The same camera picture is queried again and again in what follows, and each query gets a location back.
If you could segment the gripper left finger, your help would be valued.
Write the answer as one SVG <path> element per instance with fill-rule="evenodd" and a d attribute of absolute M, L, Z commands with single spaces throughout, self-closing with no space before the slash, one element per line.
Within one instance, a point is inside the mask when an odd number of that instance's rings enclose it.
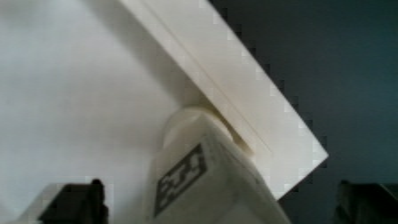
<path fill-rule="evenodd" d="M 109 224 L 105 185 L 100 179 L 62 187 L 39 221 L 43 224 Z"/>

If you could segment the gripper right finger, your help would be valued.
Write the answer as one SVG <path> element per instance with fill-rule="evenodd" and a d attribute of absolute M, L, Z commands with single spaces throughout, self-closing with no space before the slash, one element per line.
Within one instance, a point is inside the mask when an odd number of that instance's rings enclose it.
<path fill-rule="evenodd" d="M 339 182 L 332 224 L 398 224 L 398 183 Z"/>

